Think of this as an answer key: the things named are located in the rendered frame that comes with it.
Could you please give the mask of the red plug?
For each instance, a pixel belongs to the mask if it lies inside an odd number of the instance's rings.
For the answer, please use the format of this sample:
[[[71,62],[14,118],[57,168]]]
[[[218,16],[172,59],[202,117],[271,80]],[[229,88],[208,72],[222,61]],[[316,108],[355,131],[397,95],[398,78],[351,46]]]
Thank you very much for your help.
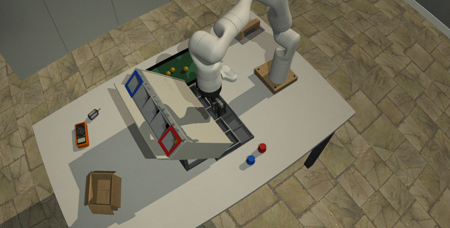
[[[261,143],[260,146],[258,147],[258,151],[260,153],[264,153],[266,151],[266,144],[265,143]]]

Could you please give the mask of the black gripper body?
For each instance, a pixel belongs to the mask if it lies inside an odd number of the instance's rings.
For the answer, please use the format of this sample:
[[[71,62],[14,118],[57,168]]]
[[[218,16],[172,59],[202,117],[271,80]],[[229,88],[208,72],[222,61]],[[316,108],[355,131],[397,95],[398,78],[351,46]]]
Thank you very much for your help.
[[[220,99],[219,94],[221,92],[221,86],[218,90],[216,90],[215,92],[204,92],[201,89],[199,89],[198,87],[198,91],[200,92],[200,94],[204,97],[210,97],[213,103],[216,103],[216,98]]]

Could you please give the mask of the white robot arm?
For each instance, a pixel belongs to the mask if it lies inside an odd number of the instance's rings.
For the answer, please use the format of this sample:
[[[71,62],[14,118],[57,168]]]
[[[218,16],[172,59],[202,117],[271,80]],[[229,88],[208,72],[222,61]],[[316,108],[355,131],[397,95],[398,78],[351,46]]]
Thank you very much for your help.
[[[213,26],[219,39],[205,31],[196,31],[189,39],[188,50],[197,67],[197,83],[202,91],[218,90],[221,78],[232,83],[237,80],[237,75],[222,59],[233,39],[248,24],[250,7],[254,1],[271,7],[267,17],[274,40],[279,44],[275,49],[269,78],[276,84],[286,81],[300,41],[300,35],[291,29],[288,0],[238,0]]]

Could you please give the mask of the orange digital multimeter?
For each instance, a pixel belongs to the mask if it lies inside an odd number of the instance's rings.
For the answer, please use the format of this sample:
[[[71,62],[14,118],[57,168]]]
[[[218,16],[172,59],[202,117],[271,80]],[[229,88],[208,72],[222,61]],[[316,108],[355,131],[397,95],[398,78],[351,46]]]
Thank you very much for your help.
[[[88,127],[85,122],[75,124],[75,136],[79,149],[89,146]]]

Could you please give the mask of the red rectangular frame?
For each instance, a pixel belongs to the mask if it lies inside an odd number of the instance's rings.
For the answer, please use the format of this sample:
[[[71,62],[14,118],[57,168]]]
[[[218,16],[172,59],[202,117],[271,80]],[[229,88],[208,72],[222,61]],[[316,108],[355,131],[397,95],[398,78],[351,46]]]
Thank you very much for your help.
[[[168,134],[169,131],[172,131],[173,134],[175,135],[175,137],[178,140],[178,143],[175,144],[175,146],[170,150],[170,152],[167,151],[167,149],[165,148],[164,144],[162,143],[162,140],[164,139],[164,137]],[[162,147],[162,149],[164,150],[165,154],[167,155],[167,157],[169,157],[169,155],[176,149],[176,147],[178,147],[178,145],[182,142],[182,139],[179,137],[178,133],[175,131],[175,129],[173,128],[173,126],[171,125],[169,127],[169,129],[167,129],[167,131],[164,133],[164,135],[159,139],[159,145]]]

